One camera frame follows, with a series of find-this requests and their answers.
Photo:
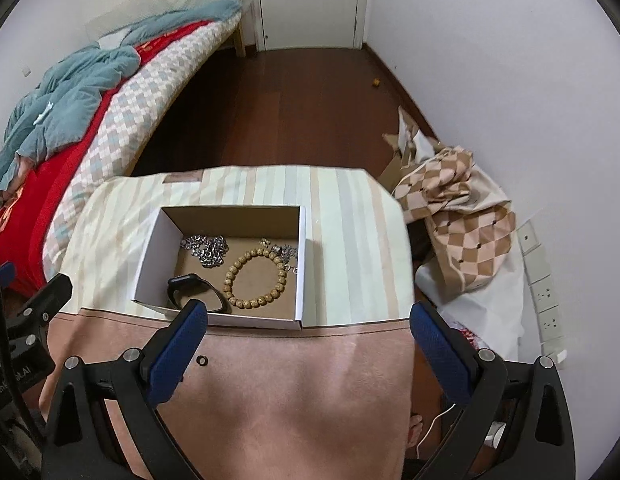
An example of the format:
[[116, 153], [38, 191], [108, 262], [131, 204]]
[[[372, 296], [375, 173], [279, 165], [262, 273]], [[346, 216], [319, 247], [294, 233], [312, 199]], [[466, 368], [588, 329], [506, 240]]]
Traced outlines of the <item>red blanket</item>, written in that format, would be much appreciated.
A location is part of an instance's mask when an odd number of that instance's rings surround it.
[[158, 27], [137, 46], [90, 44], [50, 66], [18, 101], [0, 150], [0, 264], [14, 266], [9, 289], [31, 297], [56, 273], [56, 247], [46, 238], [67, 240], [70, 223], [56, 214], [124, 84], [173, 42], [209, 24]]

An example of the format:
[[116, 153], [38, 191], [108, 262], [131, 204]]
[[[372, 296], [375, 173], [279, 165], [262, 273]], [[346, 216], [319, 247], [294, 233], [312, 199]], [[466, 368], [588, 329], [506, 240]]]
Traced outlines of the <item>checkered beige cloth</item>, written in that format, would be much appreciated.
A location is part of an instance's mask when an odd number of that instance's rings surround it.
[[392, 195], [406, 223], [424, 221], [444, 288], [462, 294], [487, 285], [513, 245], [511, 201], [459, 146], [406, 169]]

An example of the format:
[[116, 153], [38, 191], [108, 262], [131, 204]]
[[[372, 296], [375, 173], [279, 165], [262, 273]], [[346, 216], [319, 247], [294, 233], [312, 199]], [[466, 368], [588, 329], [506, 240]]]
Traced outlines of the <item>white wall power strip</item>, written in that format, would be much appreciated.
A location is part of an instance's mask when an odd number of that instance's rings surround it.
[[524, 334], [519, 338], [519, 358], [532, 362], [541, 354], [557, 367], [567, 360], [560, 300], [554, 286], [552, 271], [544, 246], [531, 219], [517, 229], [524, 262]]

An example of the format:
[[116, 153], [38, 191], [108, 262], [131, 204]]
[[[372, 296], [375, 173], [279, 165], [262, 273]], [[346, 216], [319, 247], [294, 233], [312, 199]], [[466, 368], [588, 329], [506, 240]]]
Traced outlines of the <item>crumpled brown cardboard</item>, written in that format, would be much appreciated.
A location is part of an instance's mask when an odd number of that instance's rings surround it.
[[436, 136], [427, 136], [402, 106], [398, 107], [398, 119], [396, 134], [381, 135], [392, 151], [389, 164], [378, 177], [378, 182], [388, 192], [392, 192], [403, 177], [435, 156], [442, 148]]

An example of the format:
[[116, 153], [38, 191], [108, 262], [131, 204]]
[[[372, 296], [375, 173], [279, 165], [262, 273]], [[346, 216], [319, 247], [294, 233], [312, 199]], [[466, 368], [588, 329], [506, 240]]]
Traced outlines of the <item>checkered bed quilt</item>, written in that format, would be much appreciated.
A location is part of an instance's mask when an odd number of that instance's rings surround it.
[[33, 229], [36, 282], [43, 284], [60, 270], [78, 217], [101, 183], [129, 174], [162, 116], [209, 56], [218, 50], [241, 20], [237, 12], [225, 21], [182, 26], [137, 47], [142, 66], [112, 97], [101, 102], [85, 138], [69, 151], [48, 188], [40, 219]]

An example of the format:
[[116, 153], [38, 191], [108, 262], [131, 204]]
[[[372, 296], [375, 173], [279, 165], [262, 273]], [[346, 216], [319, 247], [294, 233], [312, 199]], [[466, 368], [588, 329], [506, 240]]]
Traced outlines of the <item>striped cream table cloth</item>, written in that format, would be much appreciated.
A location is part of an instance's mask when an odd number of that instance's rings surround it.
[[73, 295], [64, 312], [158, 312], [132, 299], [142, 248], [162, 207], [293, 206], [307, 213], [303, 322], [311, 326], [406, 318], [414, 302], [402, 210], [362, 169], [219, 167], [113, 178], [89, 197], [61, 265]]

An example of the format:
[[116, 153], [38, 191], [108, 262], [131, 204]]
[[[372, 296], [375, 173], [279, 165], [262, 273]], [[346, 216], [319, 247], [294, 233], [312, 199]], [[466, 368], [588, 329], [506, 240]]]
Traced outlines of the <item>black smart band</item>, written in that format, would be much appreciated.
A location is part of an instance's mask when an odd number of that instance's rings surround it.
[[232, 312], [232, 306], [223, 292], [220, 292], [209, 281], [200, 278], [198, 274], [188, 273], [168, 279], [167, 295], [170, 304], [177, 310], [183, 308], [185, 299], [198, 299], [207, 292], [211, 292], [218, 299], [218, 305], [211, 310], [212, 313], [229, 314]]

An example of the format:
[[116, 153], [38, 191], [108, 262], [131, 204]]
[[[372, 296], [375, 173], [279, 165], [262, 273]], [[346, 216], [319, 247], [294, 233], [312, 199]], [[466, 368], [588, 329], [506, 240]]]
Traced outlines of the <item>teal blue blanket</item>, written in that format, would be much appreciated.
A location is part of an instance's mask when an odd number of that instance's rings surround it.
[[215, 0], [150, 15], [117, 30], [116, 46], [103, 48], [94, 42], [48, 68], [9, 116], [0, 150], [0, 205], [33, 168], [83, 140], [104, 94], [138, 71], [138, 46], [185, 25], [225, 21], [240, 9], [239, 0]]

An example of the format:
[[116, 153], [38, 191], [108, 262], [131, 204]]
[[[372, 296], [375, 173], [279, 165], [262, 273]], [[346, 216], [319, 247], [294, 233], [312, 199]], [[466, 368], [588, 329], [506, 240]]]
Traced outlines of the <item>white cardboard box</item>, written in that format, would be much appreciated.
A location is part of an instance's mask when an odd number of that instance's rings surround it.
[[293, 206], [172, 206], [154, 216], [142, 246], [131, 298], [173, 318], [168, 279], [196, 273], [223, 292], [200, 296], [211, 324], [301, 330], [304, 310], [305, 210]]

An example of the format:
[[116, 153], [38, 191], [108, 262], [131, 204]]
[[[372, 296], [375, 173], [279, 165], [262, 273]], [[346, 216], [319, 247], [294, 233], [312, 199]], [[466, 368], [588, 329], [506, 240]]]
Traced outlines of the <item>white door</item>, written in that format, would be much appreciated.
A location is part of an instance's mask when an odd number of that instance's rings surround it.
[[362, 47], [367, 0], [257, 0], [257, 37], [265, 51]]

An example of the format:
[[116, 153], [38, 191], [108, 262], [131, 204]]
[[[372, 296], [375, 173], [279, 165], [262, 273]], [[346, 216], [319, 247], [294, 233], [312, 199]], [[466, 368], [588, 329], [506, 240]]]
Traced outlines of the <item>wooden bed frame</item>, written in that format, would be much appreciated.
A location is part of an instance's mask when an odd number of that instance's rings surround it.
[[233, 45], [238, 58], [245, 58], [247, 56], [246, 45], [244, 42], [243, 31], [240, 26], [237, 26], [232, 34]]

